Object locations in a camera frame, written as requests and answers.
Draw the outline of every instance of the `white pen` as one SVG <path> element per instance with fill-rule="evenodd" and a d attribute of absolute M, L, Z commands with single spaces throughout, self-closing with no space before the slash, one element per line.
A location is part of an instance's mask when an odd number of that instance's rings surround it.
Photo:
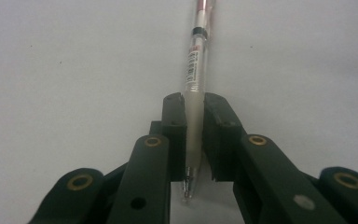
<path fill-rule="evenodd" d="M 214 0 L 196 1 L 196 19 L 191 34 L 184 92 L 187 121 L 186 179 L 183 182 L 184 200 L 193 196 L 200 169 L 207 46 L 210 34 L 211 12 L 214 5 Z"/>

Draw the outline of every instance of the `round hole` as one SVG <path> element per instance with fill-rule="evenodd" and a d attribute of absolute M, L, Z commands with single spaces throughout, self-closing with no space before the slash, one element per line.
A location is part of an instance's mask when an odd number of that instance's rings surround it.
<path fill-rule="evenodd" d="M 267 143 L 267 140 L 261 136 L 250 136 L 249 142 L 257 146 L 264 146 Z"/>
<path fill-rule="evenodd" d="M 91 185 L 93 178 L 88 174 L 75 175 L 72 177 L 66 187 L 70 190 L 81 190 Z"/>
<path fill-rule="evenodd" d="M 358 178 L 348 173 L 336 173 L 334 179 L 342 186 L 349 189 L 358 189 Z"/>
<path fill-rule="evenodd" d="M 145 140 L 145 145 L 148 147 L 156 147 L 161 144 L 161 140 L 157 137 L 149 137 Z"/>
<path fill-rule="evenodd" d="M 135 198 L 131 201 L 131 208 L 140 210 L 146 206 L 146 200 L 144 198 Z"/>
<path fill-rule="evenodd" d="M 74 186 L 79 187 L 83 186 L 87 183 L 88 179 L 86 177 L 79 177 L 78 179 L 74 180 Z"/>

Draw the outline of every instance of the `black plastic part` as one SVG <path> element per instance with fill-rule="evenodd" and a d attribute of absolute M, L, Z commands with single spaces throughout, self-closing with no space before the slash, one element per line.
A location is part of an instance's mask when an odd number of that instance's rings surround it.
<path fill-rule="evenodd" d="M 308 175 L 308 174 L 306 174 L 306 173 L 304 173 L 304 172 L 301 172 L 302 173 L 302 175 L 305 177 L 305 178 L 307 178 L 308 180 L 309 180 L 309 182 L 314 186 L 314 187 L 316 187 L 317 188 L 317 186 L 318 186 L 318 179 L 317 178 L 315 178 L 315 177 L 313 177 L 313 176 L 311 176 L 311 175 Z"/>
<path fill-rule="evenodd" d="M 169 223 L 170 190 L 168 138 L 139 138 L 106 223 Z"/>
<path fill-rule="evenodd" d="M 162 135 L 170 139 L 171 181 L 185 179 L 186 129 L 185 100 L 183 96 L 180 92 L 166 96 L 162 107 L 161 132 Z"/>
<path fill-rule="evenodd" d="M 124 163 L 116 170 L 103 177 L 103 191 L 106 193 L 106 195 L 112 195 L 117 192 L 121 178 L 123 178 L 124 172 L 126 171 L 126 167 L 127 163 Z"/>
<path fill-rule="evenodd" d="M 192 35 L 203 35 L 205 39 L 208 39 L 208 32 L 202 27 L 194 28 Z"/>
<path fill-rule="evenodd" d="M 237 155 L 263 204 L 259 223 L 347 223 L 270 139 L 241 143 Z"/>
<path fill-rule="evenodd" d="M 258 224 L 260 220 L 262 202 L 249 176 L 238 166 L 233 192 L 246 224 Z"/>
<path fill-rule="evenodd" d="M 319 191 L 350 223 L 358 223 L 358 173 L 342 167 L 322 170 Z"/>
<path fill-rule="evenodd" d="M 159 120 L 152 121 L 152 123 L 150 124 L 149 134 L 162 134 L 161 121 Z"/>
<path fill-rule="evenodd" d="M 102 207 L 99 198 L 103 174 L 93 169 L 78 169 L 64 175 L 40 204 L 32 224 L 87 223 L 90 213 Z"/>
<path fill-rule="evenodd" d="M 205 93 L 202 142 L 211 164 L 215 181 L 233 181 L 235 147 L 246 134 L 228 101 L 216 94 Z"/>

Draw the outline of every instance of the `pen label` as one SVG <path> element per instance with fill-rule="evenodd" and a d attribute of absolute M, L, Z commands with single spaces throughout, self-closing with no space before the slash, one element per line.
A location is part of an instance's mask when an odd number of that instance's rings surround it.
<path fill-rule="evenodd" d="M 200 59 L 200 51 L 193 50 L 188 54 L 188 68 L 186 75 L 186 83 L 194 82 L 197 80 L 198 65 Z"/>

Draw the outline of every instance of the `brass ring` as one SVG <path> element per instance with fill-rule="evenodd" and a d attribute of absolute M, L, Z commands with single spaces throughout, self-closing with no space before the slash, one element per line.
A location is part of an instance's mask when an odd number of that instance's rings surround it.
<path fill-rule="evenodd" d="M 358 178 L 354 175 L 348 173 L 336 173 L 334 174 L 334 179 L 348 189 L 358 189 Z"/>
<path fill-rule="evenodd" d="M 250 136 L 249 137 L 249 142 L 257 145 L 257 146 L 264 146 L 267 143 L 267 139 L 265 139 L 262 136 Z"/>
<path fill-rule="evenodd" d="M 75 175 L 68 181 L 68 183 L 66 184 L 66 187 L 70 190 L 81 190 L 81 189 L 85 189 L 86 187 L 90 186 L 92 181 L 93 181 L 93 178 L 89 174 Z"/>
<path fill-rule="evenodd" d="M 149 137 L 145 140 L 145 145 L 147 145 L 148 147 L 156 147 L 159 146 L 161 144 L 161 140 L 159 140 L 159 138 L 157 137 Z"/>

